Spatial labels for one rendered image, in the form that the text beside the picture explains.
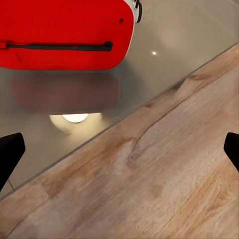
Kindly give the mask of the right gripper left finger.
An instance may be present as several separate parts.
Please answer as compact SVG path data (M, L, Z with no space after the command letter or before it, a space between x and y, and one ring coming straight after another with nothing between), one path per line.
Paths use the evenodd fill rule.
M25 143L20 132L0 138L0 191L24 152Z

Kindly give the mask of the radio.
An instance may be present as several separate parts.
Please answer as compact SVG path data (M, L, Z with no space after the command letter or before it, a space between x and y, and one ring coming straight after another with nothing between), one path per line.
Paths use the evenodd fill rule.
M113 68L141 15L139 0L0 0L0 67Z

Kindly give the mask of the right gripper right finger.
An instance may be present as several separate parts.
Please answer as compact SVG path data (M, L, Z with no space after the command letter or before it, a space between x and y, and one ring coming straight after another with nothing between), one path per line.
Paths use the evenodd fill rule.
M224 151L239 172L239 134L232 132L227 134Z

